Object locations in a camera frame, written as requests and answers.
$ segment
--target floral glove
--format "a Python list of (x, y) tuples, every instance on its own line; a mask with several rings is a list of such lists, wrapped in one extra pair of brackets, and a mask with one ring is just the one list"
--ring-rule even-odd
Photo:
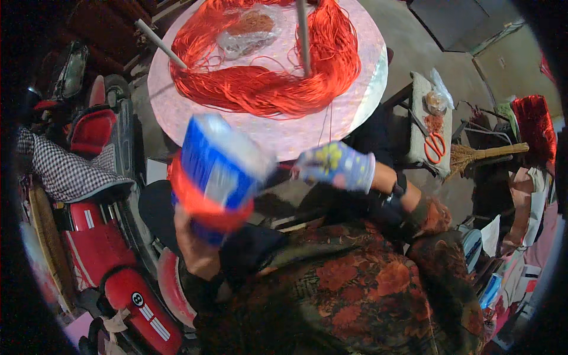
[(326, 182), (339, 189), (368, 194), (375, 173), (375, 155), (361, 154), (334, 141), (300, 154), (292, 172), (294, 179)]

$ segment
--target red floral clothing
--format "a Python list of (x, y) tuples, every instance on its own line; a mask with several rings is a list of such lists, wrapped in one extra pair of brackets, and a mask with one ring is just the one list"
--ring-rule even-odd
[(461, 234), (423, 198), (395, 253), (374, 225), (305, 230), (227, 308), (200, 311), (205, 354), (477, 354), (483, 317)]

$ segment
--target number 8 decal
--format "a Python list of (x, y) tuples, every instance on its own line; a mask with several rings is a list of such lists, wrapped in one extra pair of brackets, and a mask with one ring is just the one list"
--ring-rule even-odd
[(135, 305), (137, 305), (138, 307), (142, 307), (142, 305), (144, 304), (144, 298), (142, 298), (142, 295), (139, 294), (138, 292), (134, 292), (132, 294), (132, 301), (134, 302)]

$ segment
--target small bag of thread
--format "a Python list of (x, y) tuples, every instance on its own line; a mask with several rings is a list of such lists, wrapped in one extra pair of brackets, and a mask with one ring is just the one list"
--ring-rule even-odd
[(444, 116), (448, 107), (451, 110), (454, 109), (454, 101), (436, 68), (432, 68), (430, 77), (434, 83), (434, 88), (424, 98), (426, 107), (432, 115)]
[(217, 37), (217, 44), (226, 60), (247, 56), (276, 40), (282, 33), (282, 19), (280, 6), (256, 3)]
[(173, 203), (193, 217), (190, 227), (198, 237), (221, 245), (245, 223), (276, 163), (219, 114), (193, 115), (171, 165)]

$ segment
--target scissors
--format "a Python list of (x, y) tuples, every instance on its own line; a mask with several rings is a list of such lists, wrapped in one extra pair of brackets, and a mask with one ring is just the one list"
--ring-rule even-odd
[[(416, 123), (416, 125), (418, 126), (418, 128), (420, 129), (422, 134), (424, 135), (424, 153), (426, 154), (426, 158), (428, 158), (428, 160), (432, 164), (438, 164), (440, 161), (442, 161), (442, 157), (444, 155), (446, 155), (446, 143), (444, 142), (444, 138), (442, 138), (442, 136), (439, 133), (428, 132), (428, 130), (426, 129), (426, 126), (424, 126), (424, 124), (418, 119), (418, 117), (416, 117), (414, 112), (412, 112), (412, 110), (410, 109), (410, 107), (406, 103), (403, 102), (399, 105), (408, 110), (408, 112), (410, 113), (410, 116), (412, 117), (412, 120), (414, 121), (414, 123)], [(438, 160), (434, 160), (430, 156), (430, 154), (428, 154), (428, 147), (430, 147), (430, 149), (434, 151)]]

